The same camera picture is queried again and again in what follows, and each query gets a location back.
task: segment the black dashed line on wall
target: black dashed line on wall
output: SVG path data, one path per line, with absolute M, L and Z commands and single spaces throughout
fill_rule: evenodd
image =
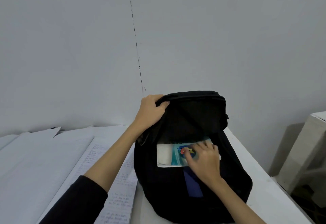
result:
M 139 74 L 141 76 L 141 65 L 139 63 L 139 55 L 138 55 L 138 47 L 137 47 L 137 38 L 136 38 L 136 30 L 135 30 L 135 22 L 134 22 L 134 14 L 132 13 L 132 5 L 131 5 L 131 0 L 130 0 L 130 7 L 131 7 L 131 16 L 132 16 L 132 22 L 134 24 L 134 33 L 135 33 L 135 41 L 136 41 L 136 50 L 137 50 L 137 59 L 138 59 L 138 66 L 139 66 Z M 144 95 L 144 89 L 143 89 L 143 86 L 142 86 L 142 79 L 141 79 L 141 90 L 142 90 L 142 93 Z

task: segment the purple-blue fabric tag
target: purple-blue fabric tag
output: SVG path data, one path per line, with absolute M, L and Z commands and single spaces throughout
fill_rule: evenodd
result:
M 184 170 L 185 184 L 187 186 L 188 194 L 190 197 L 203 197 L 203 193 L 199 184 L 194 178 Z

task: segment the hand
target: hand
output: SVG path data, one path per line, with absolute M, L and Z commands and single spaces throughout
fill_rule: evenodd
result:
M 218 147 L 212 143 L 199 142 L 192 148 L 198 153 L 198 160 L 193 160 L 188 149 L 185 149 L 185 158 L 197 177 L 209 188 L 222 182 Z
M 165 101 L 158 107 L 155 104 L 155 102 L 163 96 L 164 95 L 148 95 L 141 99 L 141 106 L 133 124 L 141 129 L 142 132 L 159 121 L 163 116 L 170 102 Z

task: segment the right arm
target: right arm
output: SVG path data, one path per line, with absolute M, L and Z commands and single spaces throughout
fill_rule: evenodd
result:
M 211 143 L 197 143 L 193 146 L 199 158 L 194 161 L 185 150 L 189 167 L 222 201 L 237 224 L 266 224 L 220 176 L 218 147 Z

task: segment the person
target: person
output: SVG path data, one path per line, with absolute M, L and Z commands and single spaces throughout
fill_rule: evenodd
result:
M 132 144 L 162 117 L 169 105 L 169 102 L 163 102 L 159 107 L 156 106 L 155 102 L 162 96 L 148 95 L 142 98 L 133 123 L 84 175 L 79 176 L 40 224 L 95 222 Z M 218 147 L 209 143 L 197 143 L 193 149 L 199 157 L 194 161 L 186 150 L 185 158 L 189 167 L 220 198 L 234 221 L 237 224 L 265 223 L 220 176 Z

